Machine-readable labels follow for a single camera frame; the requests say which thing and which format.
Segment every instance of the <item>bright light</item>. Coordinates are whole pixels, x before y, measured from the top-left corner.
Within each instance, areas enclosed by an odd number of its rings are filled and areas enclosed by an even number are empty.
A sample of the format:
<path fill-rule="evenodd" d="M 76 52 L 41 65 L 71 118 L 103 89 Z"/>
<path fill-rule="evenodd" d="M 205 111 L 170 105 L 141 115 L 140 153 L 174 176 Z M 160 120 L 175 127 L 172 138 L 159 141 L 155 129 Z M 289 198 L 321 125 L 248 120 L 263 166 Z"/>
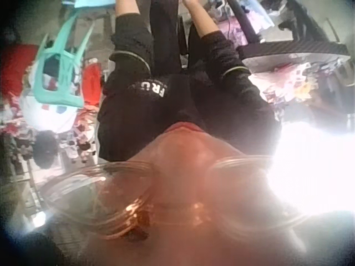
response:
<path fill-rule="evenodd" d="M 285 125 L 268 173 L 285 202 L 307 214 L 355 211 L 355 136 L 332 136 L 299 122 Z"/>
<path fill-rule="evenodd" d="M 37 213 L 34 218 L 33 218 L 33 225 L 37 227 L 41 227 L 45 224 L 45 213 L 44 212 L 39 212 Z"/>

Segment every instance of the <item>red fabric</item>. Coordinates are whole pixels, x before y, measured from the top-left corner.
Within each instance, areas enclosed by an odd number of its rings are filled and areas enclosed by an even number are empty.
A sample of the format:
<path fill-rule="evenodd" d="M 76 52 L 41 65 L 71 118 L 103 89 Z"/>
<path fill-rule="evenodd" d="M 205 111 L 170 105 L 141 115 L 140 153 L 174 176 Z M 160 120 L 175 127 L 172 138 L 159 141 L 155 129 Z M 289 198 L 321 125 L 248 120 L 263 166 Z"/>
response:
<path fill-rule="evenodd" d="M 22 92 L 22 77 L 38 51 L 37 45 L 11 45 L 1 52 L 1 93 L 11 100 Z"/>
<path fill-rule="evenodd" d="M 83 71 L 83 94 L 85 104 L 99 105 L 101 96 L 100 64 L 90 64 Z"/>

